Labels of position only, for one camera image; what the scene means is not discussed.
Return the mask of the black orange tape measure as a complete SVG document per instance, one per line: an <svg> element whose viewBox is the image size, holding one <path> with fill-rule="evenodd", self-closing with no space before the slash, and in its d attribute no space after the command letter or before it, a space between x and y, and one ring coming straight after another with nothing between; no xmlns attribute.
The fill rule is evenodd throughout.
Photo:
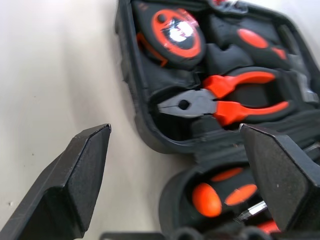
<svg viewBox="0 0 320 240"><path fill-rule="evenodd" d="M140 11L137 22L138 44L162 68L190 70L204 58L205 37L185 9L149 6Z"/></svg>

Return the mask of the black plastic tool case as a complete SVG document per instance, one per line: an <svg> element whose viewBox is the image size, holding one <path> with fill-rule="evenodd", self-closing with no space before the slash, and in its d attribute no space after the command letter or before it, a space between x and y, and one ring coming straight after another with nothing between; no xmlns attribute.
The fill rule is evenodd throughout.
<svg viewBox="0 0 320 240"><path fill-rule="evenodd" d="M137 41L140 31L137 15L149 6L185 9L198 22L205 39L202 61L186 70L161 67ZM161 233L120 234L127 240L320 240L320 231L280 230L267 234L258 225L273 219L266 210L241 222L234 218L264 201L251 170L241 124L262 127L289 136L320 166L320 103L304 102L296 74L281 68L256 65L246 51L235 44L219 46L216 27L237 25L257 32L288 51L286 26L301 51L310 73L310 87L320 98L320 69L293 20L284 14L244 0L118 0L115 32L121 50L121 70L135 108L135 125L142 140L160 153L192 155L195 165L172 177L164 187L158 207ZM210 114L183 118L159 112L158 104L188 90L200 90L213 75L235 76L249 71L270 71L276 79L265 84L246 83L236 87L223 101L238 102L248 108L271 107L291 101L294 110L287 116L264 122L236 122L221 126ZM200 214L192 193L203 178L215 169L248 166L257 192L239 206L217 217Z"/></svg>

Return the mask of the black orange claw hammer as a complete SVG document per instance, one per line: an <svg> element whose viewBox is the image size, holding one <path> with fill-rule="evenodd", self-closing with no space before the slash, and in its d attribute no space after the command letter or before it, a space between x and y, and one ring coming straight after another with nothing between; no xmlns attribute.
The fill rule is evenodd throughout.
<svg viewBox="0 0 320 240"><path fill-rule="evenodd" d="M214 41L223 45L236 45L242 48L259 67L283 69L296 75L301 96L304 102L320 104L320 97L311 89L311 75L305 64L302 53L291 31L281 26L285 43L291 51L272 43L257 32L238 25L217 26Z"/></svg>

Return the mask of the black orange Phillips screwdriver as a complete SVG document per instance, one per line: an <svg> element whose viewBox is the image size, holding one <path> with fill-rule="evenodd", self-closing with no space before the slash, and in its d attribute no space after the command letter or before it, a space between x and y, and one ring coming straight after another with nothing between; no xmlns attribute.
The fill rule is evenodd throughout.
<svg viewBox="0 0 320 240"><path fill-rule="evenodd" d="M225 198L207 183L201 183L192 192L192 203L196 210L205 217L220 216L230 207L236 207L249 200L256 192L253 183L245 184L233 190Z"/></svg>

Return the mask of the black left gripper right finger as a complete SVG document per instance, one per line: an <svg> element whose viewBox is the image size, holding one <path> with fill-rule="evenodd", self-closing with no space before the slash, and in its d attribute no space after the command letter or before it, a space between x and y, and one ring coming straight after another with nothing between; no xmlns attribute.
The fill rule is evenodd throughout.
<svg viewBox="0 0 320 240"><path fill-rule="evenodd" d="M288 136L242 123L259 193L281 231L320 231L320 165Z"/></svg>

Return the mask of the orange handled pliers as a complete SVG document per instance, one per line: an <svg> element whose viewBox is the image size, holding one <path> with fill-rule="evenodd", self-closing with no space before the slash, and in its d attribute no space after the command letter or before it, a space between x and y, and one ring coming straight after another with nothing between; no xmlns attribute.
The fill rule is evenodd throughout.
<svg viewBox="0 0 320 240"><path fill-rule="evenodd" d="M235 101L223 101L238 85L266 84L276 79L269 70L254 70L238 75L212 75L199 90L181 92L157 105L162 114L181 118L212 115L221 126L243 122L267 122L285 117L294 111L292 101L282 101L263 108L250 108Z"/></svg>

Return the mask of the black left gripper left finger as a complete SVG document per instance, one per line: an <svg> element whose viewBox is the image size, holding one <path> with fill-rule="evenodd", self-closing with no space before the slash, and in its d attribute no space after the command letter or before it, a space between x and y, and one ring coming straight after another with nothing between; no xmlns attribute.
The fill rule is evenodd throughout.
<svg viewBox="0 0 320 240"><path fill-rule="evenodd" d="M104 175L111 125L75 135L38 176L0 240L75 240L89 229Z"/></svg>

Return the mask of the silver metal tool shaft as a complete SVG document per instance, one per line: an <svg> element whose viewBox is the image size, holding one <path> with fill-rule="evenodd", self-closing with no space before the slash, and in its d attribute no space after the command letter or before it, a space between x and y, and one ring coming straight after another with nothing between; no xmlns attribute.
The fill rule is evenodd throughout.
<svg viewBox="0 0 320 240"><path fill-rule="evenodd" d="M251 207L249 207L248 209L246 209L245 211L243 211L242 213L240 213L237 217L235 217L233 220L237 223L240 223L242 221L246 221L248 220L250 217L255 216L261 212L263 212L264 210L266 210L268 208L267 204L264 201L261 201Z"/></svg>

